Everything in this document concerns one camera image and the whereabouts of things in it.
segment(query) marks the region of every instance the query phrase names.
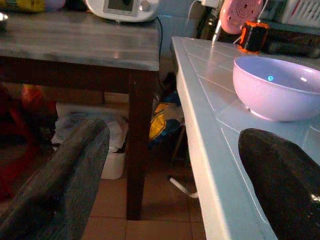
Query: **white appliance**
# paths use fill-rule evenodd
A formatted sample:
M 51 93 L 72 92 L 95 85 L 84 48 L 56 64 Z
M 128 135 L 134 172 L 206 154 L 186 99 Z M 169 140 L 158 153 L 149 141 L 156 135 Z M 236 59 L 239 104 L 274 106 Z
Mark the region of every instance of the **white appliance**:
M 97 16 L 117 22 L 146 22 L 156 17 L 159 0 L 85 0 Z

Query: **white bowl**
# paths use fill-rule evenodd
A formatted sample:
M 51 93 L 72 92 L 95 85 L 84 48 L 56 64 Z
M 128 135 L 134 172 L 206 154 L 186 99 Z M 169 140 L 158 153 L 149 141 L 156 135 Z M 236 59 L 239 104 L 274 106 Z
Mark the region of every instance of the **white bowl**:
M 320 113 L 320 71 L 259 56 L 234 60 L 233 85 L 240 100 L 270 121 L 296 121 Z

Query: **yellow bag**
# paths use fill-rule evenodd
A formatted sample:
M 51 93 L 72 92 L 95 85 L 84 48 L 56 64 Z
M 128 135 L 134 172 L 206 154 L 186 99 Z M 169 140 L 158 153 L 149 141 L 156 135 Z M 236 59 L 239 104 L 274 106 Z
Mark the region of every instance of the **yellow bag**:
M 0 8 L 21 12 L 43 12 L 45 0 L 0 0 Z

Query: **orange object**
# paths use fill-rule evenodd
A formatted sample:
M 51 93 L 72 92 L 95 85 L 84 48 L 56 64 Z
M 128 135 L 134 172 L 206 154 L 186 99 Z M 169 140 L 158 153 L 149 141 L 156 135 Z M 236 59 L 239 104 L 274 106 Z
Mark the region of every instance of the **orange object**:
M 24 110 L 29 113 L 52 115 L 56 112 L 55 103 L 45 100 L 40 88 L 35 85 L 23 85 L 21 101 Z
M 247 21 L 242 29 L 239 48 L 245 53 L 258 54 L 267 40 L 269 28 L 266 23 Z

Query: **dark wooden table leg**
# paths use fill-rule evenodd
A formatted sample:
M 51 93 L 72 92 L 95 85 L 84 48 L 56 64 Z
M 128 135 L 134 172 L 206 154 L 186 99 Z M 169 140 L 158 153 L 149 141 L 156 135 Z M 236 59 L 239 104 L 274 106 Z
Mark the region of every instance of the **dark wooden table leg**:
M 149 160 L 148 140 L 156 72 L 132 71 L 129 77 L 129 133 L 126 218 L 140 220 Z

